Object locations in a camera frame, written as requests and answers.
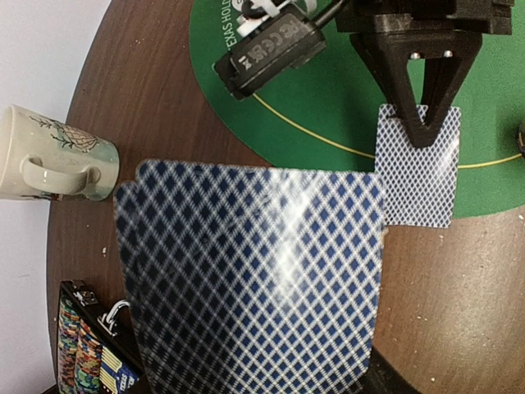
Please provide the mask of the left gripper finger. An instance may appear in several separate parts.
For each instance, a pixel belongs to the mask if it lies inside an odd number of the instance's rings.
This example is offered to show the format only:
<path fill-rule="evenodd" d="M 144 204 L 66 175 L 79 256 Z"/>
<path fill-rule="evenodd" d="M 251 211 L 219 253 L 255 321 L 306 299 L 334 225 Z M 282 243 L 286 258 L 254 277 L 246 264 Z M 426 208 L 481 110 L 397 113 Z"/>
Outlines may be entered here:
<path fill-rule="evenodd" d="M 371 355 L 370 365 L 364 374 L 364 392 L 371 394 L 420 394 L 382 356 Z"/>

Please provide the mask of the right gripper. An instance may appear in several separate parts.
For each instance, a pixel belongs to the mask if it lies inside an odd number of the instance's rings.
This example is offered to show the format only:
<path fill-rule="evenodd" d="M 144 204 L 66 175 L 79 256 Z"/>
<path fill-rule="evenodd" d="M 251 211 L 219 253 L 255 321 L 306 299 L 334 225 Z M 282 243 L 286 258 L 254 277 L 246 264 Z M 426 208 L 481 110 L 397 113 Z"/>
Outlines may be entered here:
<path fill-rule="evenodd" d="M 349 1 L 336 16 L 349 39 L 403 122 L 416 148 L 434 144 L 450 106 L 482 46 L 482 34 L 512 34 L 511 1 Z M 435 33 L 425 57 L 422 104 L 418 115 L 407 65 L 415 44 L 412 30 L 464 30 Z"/>

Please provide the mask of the single blue playing card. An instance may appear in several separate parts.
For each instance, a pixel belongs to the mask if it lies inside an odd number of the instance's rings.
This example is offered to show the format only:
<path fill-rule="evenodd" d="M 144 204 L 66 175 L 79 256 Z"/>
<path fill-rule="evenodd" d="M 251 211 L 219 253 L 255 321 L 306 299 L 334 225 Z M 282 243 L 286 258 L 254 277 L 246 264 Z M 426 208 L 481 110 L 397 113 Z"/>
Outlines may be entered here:
<path fill-rule="evenodd" d="M 386 190 L 388 226 L 447 228 L 456 196 L 461 110 L 449 109 L 435 142 L 413 147 L 395 106 L 378 110 L 375 172 Z"/>

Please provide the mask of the poker chip stack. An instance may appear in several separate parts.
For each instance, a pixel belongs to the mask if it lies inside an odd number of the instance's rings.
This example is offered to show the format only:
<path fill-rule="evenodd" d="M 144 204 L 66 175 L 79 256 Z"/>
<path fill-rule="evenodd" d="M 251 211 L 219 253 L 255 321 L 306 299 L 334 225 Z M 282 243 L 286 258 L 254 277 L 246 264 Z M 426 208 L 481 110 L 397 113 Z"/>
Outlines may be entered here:
<path fill-rule="evenodd" d="M 522 121 L 517 129 L 516 143 L 518 151 L 523 158 L 525 158 L 525 122 Z"/>

